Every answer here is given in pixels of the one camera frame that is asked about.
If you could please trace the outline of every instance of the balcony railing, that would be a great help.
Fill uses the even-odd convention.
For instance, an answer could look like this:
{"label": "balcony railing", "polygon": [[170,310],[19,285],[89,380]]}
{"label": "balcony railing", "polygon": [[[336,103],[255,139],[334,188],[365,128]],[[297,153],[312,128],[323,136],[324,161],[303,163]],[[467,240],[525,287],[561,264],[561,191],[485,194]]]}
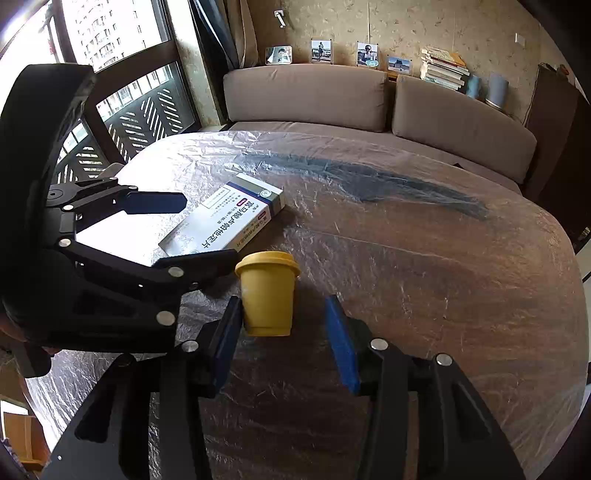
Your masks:
{"label": "balcony railing", "polygon": [[[171,79],[125,105],[105,126],[127,163],[148,145],[182,132],[193,121]],[[52,183],[94,179],[108,165],[95,139],[86,135],[58,161]]]}

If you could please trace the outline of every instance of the patterned wallpaper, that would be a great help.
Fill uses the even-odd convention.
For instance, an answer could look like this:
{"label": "patterned wallpaper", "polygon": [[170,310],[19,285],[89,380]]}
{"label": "patterned wallpaper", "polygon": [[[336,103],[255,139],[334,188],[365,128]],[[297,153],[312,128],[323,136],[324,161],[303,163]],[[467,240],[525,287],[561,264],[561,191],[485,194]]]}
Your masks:
{"label": "patterned wallpaper", "polygon": [[[505,109],[520,121],[524,119],[541,61],[543,34],[539,23],[517,0],[249,0],[248,3],[262,59],[265,47],[292,45],[294,62],[305,63],[309,60],[311,38],[332,38],[335,63],[355,65],[356,42],[369,40],[379,45],[381,70],[386,69],[390,54],[412,59],[413,75],[419,76],[422,47],[432,45],[454,50],[470,71],[481,77],[483,92],[491,72],[509,80]],[[279,28],[273,16],[273,11],[279,8],[285,11],[285,29]],[[525,48],[515,43],[515,33],[525,37]]]}

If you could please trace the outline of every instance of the photo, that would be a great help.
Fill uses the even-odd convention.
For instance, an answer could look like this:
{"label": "photo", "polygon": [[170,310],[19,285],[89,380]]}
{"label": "photo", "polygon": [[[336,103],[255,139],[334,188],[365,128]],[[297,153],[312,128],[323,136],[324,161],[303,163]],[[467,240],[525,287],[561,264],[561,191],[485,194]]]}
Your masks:
{"label": "photo", "polygon": [[291,47],[289,45],[265,49],[265,64],[286,65],[288,63],[291,63]]}
{"label": "photo", "polygon": [[312,40],[312,63],[332,63],[332,40]]}
{"label": "photo", "polygon": [[399,59],[398,57],[388,57],[388,70],[393,70],[402,75],[410,75],[412,72],[412,60]]}
{"label": "photo", "polygon": [[357,65],[366,65],[368,67],[377,67],[378,45],[374,43],[357,42]]}

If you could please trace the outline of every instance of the curtain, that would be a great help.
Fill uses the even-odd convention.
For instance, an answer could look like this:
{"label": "curtain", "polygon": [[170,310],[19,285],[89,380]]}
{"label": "curtain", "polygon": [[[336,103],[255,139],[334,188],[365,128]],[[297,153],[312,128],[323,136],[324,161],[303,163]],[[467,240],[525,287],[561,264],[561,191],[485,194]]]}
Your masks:
{"label": "curtain", "polygon": [[207,29],[220,44],[228,68],[258,63],[255,29],[246,0],[193,0]]}

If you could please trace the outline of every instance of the sofa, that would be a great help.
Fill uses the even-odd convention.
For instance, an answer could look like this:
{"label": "sofa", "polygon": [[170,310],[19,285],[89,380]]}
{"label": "sofa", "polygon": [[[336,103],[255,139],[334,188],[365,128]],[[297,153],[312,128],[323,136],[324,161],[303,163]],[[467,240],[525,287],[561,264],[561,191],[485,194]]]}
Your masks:
{"label": "sofa", "polygon": [[521,194],[536,146],[529,130],[434,83],[361,67],[294,64],[224,77],[230,130],[363,140],[433,158]]}

